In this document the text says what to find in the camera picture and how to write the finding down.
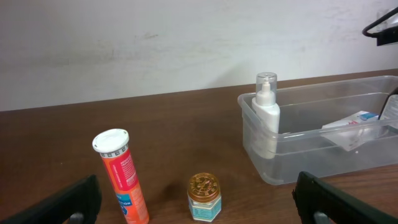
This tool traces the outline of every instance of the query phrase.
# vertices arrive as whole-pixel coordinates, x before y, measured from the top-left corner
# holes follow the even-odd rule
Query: plastic storage bin
[[[266,129],[251,108],[255,93],[240,95],[243,146],[262,179],[272,185],[295,182],[300,171],[325,177],[396,164],[398,119],[322,126],[359,111],[379,114],[397,86],[398,77],[383,76],[277,90],[279,134]],[[335,135],[350,136],[349,141],[359,146],[346,151],[326,138]],[[277,143],[272,159],[261,156],[269,145],[265,141]]]

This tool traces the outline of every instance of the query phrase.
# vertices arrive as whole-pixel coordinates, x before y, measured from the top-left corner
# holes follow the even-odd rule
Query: white lotion bottle
[[[273,133],[279,131],[280,108],[276,103],[277,75],[264,72],[257,75],[256,97],[252,99],[252,107],[262,124]],[[258,134],[254,149],[265,159],[273,159],[277,148],[277,140],[269,135]]]

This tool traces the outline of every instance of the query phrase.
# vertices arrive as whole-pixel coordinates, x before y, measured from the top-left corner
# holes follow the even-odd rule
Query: black cable
[[[393,9],[392,11],[387,13],[386,15],[380,17],[378,20],[372,22],[370,25],[365,27],[365,29],[362,30],[362,34],[365,35],[366,37],[373,37],[373,38],[378,37],[380,32],[375,32],[375,33],[370,34],[368,31],[370,29],[372,29],[373,27],[379,25],[380,23],[386,21],[388,18],[390,18],[391,16],[393,16],[393,15],[395,15],[397,13],[398,13],[398,7],[396,7],[395,9]]]

